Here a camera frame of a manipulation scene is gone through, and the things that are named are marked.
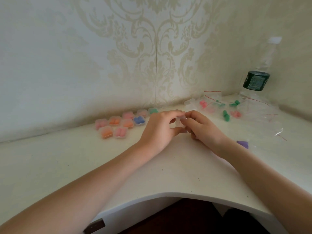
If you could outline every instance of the hand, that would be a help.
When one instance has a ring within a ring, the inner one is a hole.
[[[186,126],[185,128],[191,133],[191,137],[200,140],[217,154],[227,136],[200,112],[190,111],[185,114],[185,117],[186,119],[181,119],[181,123]]]
[[[174,122],[176,117],[184,115],[185,112],[178,110],[153,113],[138,143],[148,146],[154,155],[160,153],[174,136],[187,133],[182,127],[170,128],[170,123]]]

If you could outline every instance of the right arm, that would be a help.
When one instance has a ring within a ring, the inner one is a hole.
[[[266,165],[243,146],[223,134],[197,111],[181,122],[217,156],[228,161],[290,233],[312,233],[312,195]]]

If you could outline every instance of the white wall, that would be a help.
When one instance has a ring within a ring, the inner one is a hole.
[[[282,36],[264,93],[312,115],[312,0],[0,0],[0,141],[239,91]]]

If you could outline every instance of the right hand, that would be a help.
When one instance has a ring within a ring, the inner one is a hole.
[[[217,154],[227,136],[211,120],[198,111],[189,111],[185,114],[185,117],[186,119],[181,119],[181,123],[191,133],[191,137],[200,140]]]

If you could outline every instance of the dark floor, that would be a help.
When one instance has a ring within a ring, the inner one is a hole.
[[[211,202],[181,199],[120,234],[215,233],[221,219]]]

